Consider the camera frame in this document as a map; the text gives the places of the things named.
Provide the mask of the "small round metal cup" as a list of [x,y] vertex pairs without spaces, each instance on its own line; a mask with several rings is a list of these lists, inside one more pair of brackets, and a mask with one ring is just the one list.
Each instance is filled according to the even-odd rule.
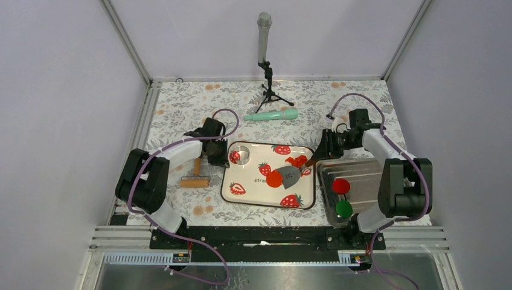
[[250,151],[246,146],[237,146],[229,153],[230,162],[236,165],[245,165],[249,162]]

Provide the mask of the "wooden dough roller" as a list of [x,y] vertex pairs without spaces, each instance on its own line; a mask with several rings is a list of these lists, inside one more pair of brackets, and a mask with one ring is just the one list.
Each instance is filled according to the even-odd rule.
[[201,174],[202,169],[202,158],[196,158],[194,160],[193,174],[189,176],[183,176],[180,179],[179,185],[182,188],[207,188],[210,185],[210,177]]

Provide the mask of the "orange dough scrap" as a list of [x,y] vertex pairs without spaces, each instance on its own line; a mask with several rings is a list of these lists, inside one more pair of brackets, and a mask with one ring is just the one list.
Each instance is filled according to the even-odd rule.
[[294,166],[294,167],[297,167],[297,168],[300,168],[302,166],[305,165],[305,163],[307,162],[308,158],[305,156],[305,155],[300,155],[298,157],[288,157],[285,162],[289,163],[291,166]]

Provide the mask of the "wooden handled metal scraper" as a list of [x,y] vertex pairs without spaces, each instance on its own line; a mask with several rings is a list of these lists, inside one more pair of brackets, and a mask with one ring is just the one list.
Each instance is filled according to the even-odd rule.
[[285,189],[291,188],[291,186],[295,185],[299,181],[303,171],[305,171],[306,168],[314,166],[317,162],[318,162],[317,160],[311,159],[311,160],[308,160],[304,165],[301,165],[299,167],[284,166],[284,167],[277,168],[277,172],[283,178],[283,187]]

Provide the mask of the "strawberry print white tray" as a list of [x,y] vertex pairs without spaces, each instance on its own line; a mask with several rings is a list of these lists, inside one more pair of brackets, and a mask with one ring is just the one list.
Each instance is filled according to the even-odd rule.
[[272,188],[266,183],[266,176],[271,171],[291,166],[285,162],[288,157],[305,155],[310,158],[313,154],[311,149],[304,146],[238,141],[228,147],[228,155],[237,146],[246,146],[250,151],[250,159],[242,166],[229,160],[230,166],[225,169],[221,186],[221,197],[226,202],[304,210],[315,204],[316,180],[312,167],[306,168],[299,181],[291,188],[285,189],[283,184]]

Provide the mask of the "orange dough piece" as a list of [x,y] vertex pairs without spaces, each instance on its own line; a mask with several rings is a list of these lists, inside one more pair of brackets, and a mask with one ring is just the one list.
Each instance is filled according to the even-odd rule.
[[278,170],[273,170],[266,176],[266,183],[269,187],[278,188],[283,183],[283,177]]

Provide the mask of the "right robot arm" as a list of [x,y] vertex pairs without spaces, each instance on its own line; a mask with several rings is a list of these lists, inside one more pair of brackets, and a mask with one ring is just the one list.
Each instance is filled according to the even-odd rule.
[[346,150],[369,151],[382,168],[377,204],[349,221],[346,233],[349,246],[363,248],[370,233],[394,222],[416,221],[432,209],[432,163],[417,158],[393,142],[383,129],[352,128],[341,133],[324,129],[312,162],[338,159]]

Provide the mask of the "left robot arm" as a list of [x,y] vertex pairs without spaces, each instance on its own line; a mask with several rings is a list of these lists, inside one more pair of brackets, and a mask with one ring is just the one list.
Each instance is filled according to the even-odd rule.
[[149,153],[133,149],[121,172],[115,196],[148,217],[154,226],[165,229],[164,240],[172,248],[184,246],[187,233],[180,226],[185,220],[165,201],[169,171],[204,155],[210,165],[228,168],[227,140],[222,138],[225,133],[222,122],[208,117],[202,127],[184,133],[167,150]]

